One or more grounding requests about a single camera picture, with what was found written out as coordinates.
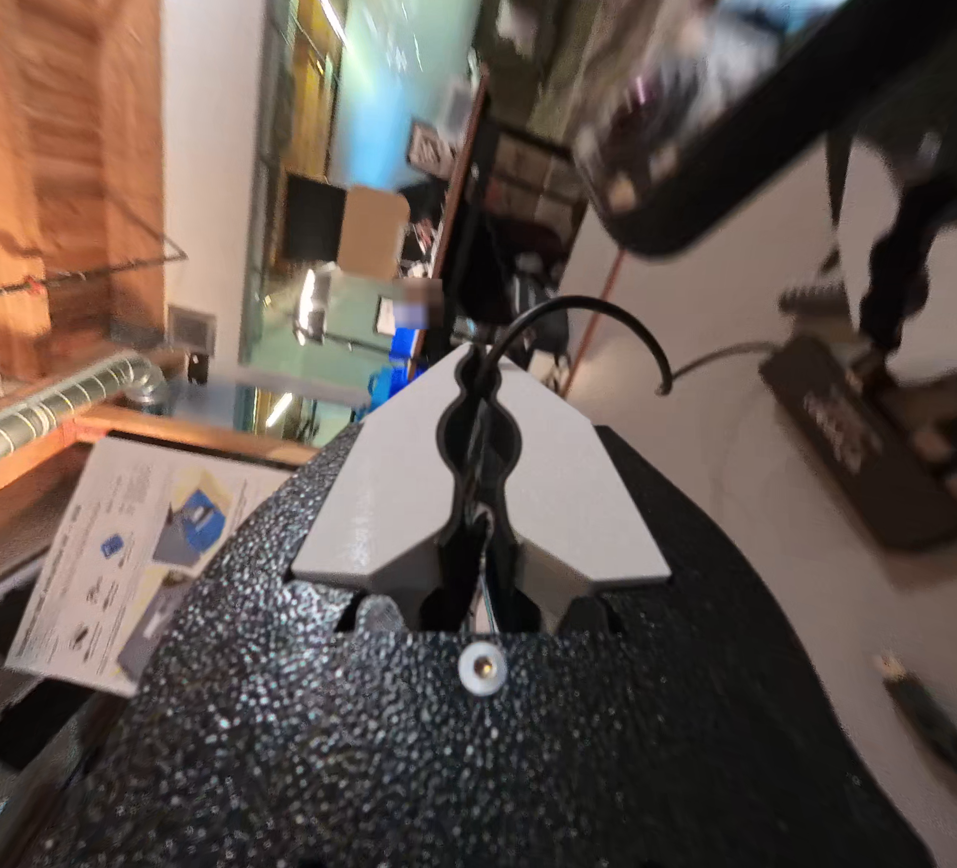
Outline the printed instruction sheet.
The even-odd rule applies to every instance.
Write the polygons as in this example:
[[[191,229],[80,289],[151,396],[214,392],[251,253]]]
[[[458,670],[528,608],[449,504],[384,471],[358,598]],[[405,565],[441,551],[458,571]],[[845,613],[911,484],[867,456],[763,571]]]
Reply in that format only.
[[[116,436],[97,442],[33,585],[6,668],[135,694],[193,584],[291,475],[275,464]]]

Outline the black pen on table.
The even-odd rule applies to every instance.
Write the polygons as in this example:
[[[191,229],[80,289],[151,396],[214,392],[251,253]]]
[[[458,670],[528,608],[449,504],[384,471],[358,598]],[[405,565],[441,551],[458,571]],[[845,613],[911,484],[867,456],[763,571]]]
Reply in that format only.
[[[885,691],[914,732],[942,762],[956,770],[955,718],[894,655],[882,654],[876,664]]]

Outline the silver flexible duct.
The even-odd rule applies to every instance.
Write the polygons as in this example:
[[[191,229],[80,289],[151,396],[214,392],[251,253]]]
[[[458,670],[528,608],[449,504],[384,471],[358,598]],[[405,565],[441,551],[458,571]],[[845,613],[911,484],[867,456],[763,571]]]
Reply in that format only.
[[[50,435],[66,421],[115,397],[162,403],[167,382],[158,363],[132,350],[98,359],[27,394],[2,400],[1,456]]]

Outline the black monitor stand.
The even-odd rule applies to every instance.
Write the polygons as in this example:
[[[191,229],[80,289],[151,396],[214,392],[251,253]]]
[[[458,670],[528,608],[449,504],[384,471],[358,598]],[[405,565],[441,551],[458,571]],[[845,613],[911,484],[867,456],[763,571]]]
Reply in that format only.
[[[849,315],[884,359],[927,306],[928,258],[955,230],[955,110],[874,109],[825,143]]]

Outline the blue plastic bin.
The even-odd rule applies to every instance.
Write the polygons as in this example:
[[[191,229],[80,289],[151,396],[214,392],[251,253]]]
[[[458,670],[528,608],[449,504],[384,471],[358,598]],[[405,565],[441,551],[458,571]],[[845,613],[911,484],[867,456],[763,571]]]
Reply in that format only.
[[[370,375],[367,382],[368,411],[386,404],[429,367],[428,358],[416,352],[423,331],[399,328],[391,339],[388,362]]]

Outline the large black computer monitor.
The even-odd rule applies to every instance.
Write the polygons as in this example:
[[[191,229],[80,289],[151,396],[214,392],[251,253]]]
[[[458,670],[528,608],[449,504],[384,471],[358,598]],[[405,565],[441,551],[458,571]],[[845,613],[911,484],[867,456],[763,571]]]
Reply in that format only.
[[[955,0],[698,0],[575,163],[619,247],[675,255],[954,32]]]

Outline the small black monitor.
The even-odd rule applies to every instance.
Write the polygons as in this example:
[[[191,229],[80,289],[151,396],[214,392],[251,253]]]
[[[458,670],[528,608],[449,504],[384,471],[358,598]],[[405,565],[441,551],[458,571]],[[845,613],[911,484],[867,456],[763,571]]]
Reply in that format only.
[[[335,263],[347,190],[290,173],[283,210],[282,257],[290,262]]]

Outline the grey wall vent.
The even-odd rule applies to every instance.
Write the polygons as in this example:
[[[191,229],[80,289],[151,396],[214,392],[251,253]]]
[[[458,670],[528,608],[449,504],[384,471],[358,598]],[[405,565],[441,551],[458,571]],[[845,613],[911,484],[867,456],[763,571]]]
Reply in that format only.
[[[216,346],[216,317],[175,304],[167,308],[166,342],[185,353],[212,357]]]

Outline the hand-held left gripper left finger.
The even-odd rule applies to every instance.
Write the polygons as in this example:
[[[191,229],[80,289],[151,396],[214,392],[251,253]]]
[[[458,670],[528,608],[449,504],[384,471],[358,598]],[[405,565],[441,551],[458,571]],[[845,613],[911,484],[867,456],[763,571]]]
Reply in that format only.
[[[291,565],[295,579],[376,595],[439,587],[435,540],[453,519],[456,482],[439,452],[441,417],[461,396],[459,347],[367,416]]]

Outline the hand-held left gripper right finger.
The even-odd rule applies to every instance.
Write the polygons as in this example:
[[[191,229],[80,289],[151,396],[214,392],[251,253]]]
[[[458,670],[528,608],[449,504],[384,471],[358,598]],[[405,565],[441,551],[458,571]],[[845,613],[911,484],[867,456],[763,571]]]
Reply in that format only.
[[[518,427],[504,484],[525,595],[592,595],[662,583],[658,544],[592,422],[509,360],[496,402]]]

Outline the silver device on black stand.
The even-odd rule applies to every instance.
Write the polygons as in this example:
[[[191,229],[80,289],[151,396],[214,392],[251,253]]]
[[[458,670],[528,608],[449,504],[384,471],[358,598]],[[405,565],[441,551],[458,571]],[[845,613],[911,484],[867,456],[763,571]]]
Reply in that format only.
[[[333,269],[332,264],[323,264],[306,271],[293,316],[293,332],[301,347],[325,341]]]

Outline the black metal hanging frame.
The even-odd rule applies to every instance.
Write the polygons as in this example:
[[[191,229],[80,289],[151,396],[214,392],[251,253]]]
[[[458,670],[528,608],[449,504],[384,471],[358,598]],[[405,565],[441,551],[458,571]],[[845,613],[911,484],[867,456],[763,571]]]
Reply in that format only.
[[[106,201],[113,204],[121,216],[142,230],[147,237],[160,247],[160,254],[150,257],[130,258],[117,263],[103,264],[94,268],[76,271],[59,271],[51,276],[24,276],[16,283],[1,286],[1,297],[14,297],[23,294],[33,296],[48,295],[68,286],[97,282],[111,276],[160,268],[166,264],[188,260],[185,250],[161,230],[155,228],[140,216],[130,205],[115,194],[107,194]]]

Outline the tan rounded board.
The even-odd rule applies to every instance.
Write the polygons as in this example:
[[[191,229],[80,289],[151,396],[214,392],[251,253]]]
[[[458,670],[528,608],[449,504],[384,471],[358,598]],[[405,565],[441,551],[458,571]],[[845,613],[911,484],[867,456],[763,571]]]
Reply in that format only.
[[[395,278],[410,213],[402,194],[351,187],[345,194],[337,256],[341,271],[384,283]]]

